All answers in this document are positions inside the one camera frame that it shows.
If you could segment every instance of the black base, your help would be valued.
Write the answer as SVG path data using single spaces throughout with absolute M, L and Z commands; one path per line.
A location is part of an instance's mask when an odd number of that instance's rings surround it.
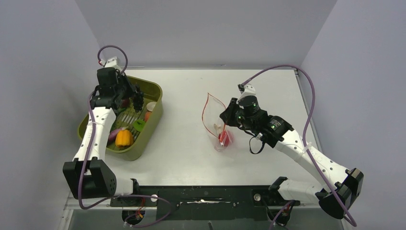
M 266 208 L 261 201 L 255 201 L 254 195 L 260 194 L 261 200 L 269 206 L 283 206 L 286 200 L 272 196 L 267 185 L 258 186 L 141 186 L 140 194 L 156 194 L 172 204 L 171 215 L 165 220 L 232 220 L 268 219 Z M 137 207 L 137 198 L 112 199 L 112 207 Z M 164 216 L 168 204 L 152 202 L 146 199 L 146 207 L 157 206 L 156 219 Z
M 75 159 L 74 161 L 65 162 L 62 170 L 75 199 L 78 198 L 78 186 L 82 165 L 83 161 Z M 117 180 L 114 173 L 103 160 L 94 158 L 87 161 L 86 170 L 89 170 L 91 174 L 83 176 L 83 199 L 110 197 L 114 195 Z

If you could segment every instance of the yellow bell pepper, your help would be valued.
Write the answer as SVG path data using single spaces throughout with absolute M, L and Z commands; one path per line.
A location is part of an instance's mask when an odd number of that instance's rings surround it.
M 127 129 L 119 131 L 115 138 L 115 145 L 119 148 L 131 146 L 133 143 L 134 143 L 133 135 Z

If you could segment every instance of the cable tie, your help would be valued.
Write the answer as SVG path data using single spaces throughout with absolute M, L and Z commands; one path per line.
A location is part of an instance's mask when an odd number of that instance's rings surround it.
M 312 147 L 312 143 L 309 142 L 306 147 L 303 148 L 303 150 L 299 153 L 299 155 L 297 155 L 297 157 L 294 159 L 294 161 L 296 163 L 298 163 L 298 161 L 302 158 L 303 154 L 310 148 Z
M 94 124 L 97 124 L 97 125 L 100 125 L 100 126 L 103 126 L 103 124 L 102 124 L 102 123 L 95 122 L 95 121 L 92 121 L 92 122 L 88 123 L 88 125 L 87 125 L 87 126 L 91 126 L 93 123 L 94 123 Z

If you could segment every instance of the metal screw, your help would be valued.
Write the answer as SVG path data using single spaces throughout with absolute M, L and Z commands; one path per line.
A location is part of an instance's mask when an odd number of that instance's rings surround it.
M 158 199 L 151 198 L 151 201 L 152 201 L 152 202 L 156 202 L 157 200 L 158 200 Z
M 258 193 L 254 195 L 254 200 L 255 201 L 260 201 L 261 200 L 261 195 L 259 195 Z

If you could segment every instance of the white cable clip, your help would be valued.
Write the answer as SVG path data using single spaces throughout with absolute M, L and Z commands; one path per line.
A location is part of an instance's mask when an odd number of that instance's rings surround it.
M 263 135 L 262 133 L 258 133 L 258 135 L 255 137 L 255 139 L 261 140 L 261 138 L 262 138 L 263 136 L 264 136 L 264 135 Z
M 99 65 L 105 66 L 105 65 L 106 65 L 106 61 L 105 61 L 104 59 L 100 59 Z
M 306 145 L 306 147 L 304 147 L 304 148 L 302 149 L 302 151 L 297 155 L 297 157 L 294 159 L 294 161 L 295 161 L 296 163 L 298 163 L 298 161 L 302 158 L 303 154 L 304 154 L 310 147 L 312 147 L 312 143 L 311 143 L 311 142 L 309 142 L 309 143 Z

